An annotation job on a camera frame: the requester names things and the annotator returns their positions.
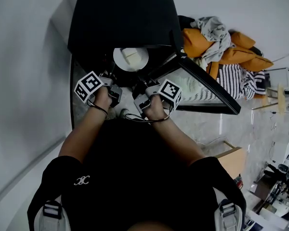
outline logo on shirt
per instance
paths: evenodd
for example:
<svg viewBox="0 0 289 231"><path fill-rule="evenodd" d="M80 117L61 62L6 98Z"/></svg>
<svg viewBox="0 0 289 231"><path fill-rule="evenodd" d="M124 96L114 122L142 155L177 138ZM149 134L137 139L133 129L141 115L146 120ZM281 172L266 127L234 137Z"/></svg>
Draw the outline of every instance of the logo on shirt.
<svg viewBox="0 0 289 231"><path fill-rule="evenodd" d="M78 178L77 180L79 180L78 182L74 183L75 186L77 185L87 185L89 183L89 181L87 180L87 182L85 182L86 178L90 178L90 175L87 175L87 176L83 176L83 177L80 177Z"/></svg>

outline tiled floor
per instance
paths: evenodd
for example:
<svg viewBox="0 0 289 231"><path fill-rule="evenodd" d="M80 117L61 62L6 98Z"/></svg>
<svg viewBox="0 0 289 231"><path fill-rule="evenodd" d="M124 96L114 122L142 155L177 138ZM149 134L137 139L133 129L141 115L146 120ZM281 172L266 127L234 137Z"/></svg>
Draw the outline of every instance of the tiled floor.
<svg viewBox="0 0 289 231"><path fill-rule="evenodd" d="M75 87L77 80L84 75L85 73L81 68L75 68L73 87ZM247 189L259 177L264 164L270 161L274 151L272 142L276 141L279 136L288 134L289 114L282 117L279 114L273 115L270 110L252 112L253 107L262 105L260 100L240 100L239 103L242 106L239 115L175 111L171 118L182 131L199 142L199 146L206 155L217 155L229 150L230 148L223 144L223 140L228 140L234 146L247 150L245 170L241 174L244 183L242 191L248 207L252 208L259 199L251 195ZM73 108L74 121L77 125L88 107L74 95ZM115 107L115 112L119 114L122 108L127 108L134 114L138 113L133 104L131 92L127 88L123 88L121 102Z"/></svg>

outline fisheye view of room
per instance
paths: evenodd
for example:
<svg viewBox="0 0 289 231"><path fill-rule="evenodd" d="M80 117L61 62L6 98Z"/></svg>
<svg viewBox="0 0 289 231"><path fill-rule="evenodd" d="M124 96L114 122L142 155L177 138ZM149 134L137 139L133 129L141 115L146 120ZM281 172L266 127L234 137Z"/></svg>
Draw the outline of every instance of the fisheye view of room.
<svg viewBox="0 0 289 231"><path fill-rule="evenodd" d="M289 0L0 0L0 231L289 231Z"/></svg>

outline white plate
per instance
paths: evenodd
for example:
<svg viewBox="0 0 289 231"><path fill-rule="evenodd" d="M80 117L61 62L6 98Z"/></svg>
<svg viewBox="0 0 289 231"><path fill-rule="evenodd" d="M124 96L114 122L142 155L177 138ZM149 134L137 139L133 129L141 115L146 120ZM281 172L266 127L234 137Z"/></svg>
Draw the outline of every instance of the white plate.
<svg viewBox="0 0 289 231"><path fill-rule="evenodd" d="M125 71L128 71L128 72L136 72L139 69L144 68L149 61L148 51L146 50L146 48L137 48L137 51L141 57L141 61L136 66L132 67L126 62L126 60L122 54L121 48L115 48L114 49L114 60L115 60L116 65L119 68L121 68Z"/></svg>

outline hand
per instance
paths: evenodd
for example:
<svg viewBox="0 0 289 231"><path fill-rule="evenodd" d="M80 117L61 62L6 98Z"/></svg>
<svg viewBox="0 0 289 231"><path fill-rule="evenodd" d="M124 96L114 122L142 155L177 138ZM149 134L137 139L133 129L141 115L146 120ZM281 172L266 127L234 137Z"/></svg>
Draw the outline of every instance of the hand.
<svg viewBox="0 0 289 231"><path fill-rule="evenodd" d="M108 111L109 106L112 103L111 97L108 96L108 89L107 87L100 87L97 90L95 100L93 102L95 105L101 107L102 109L105 109Z"/></svg>
<svg viewBox="0 0 289 231"><path fill-rule="evenodd" d="M144 110L144 114L149 120L161 120L167 117L159 95L154 95L151 98L151 105Z"/></svg>

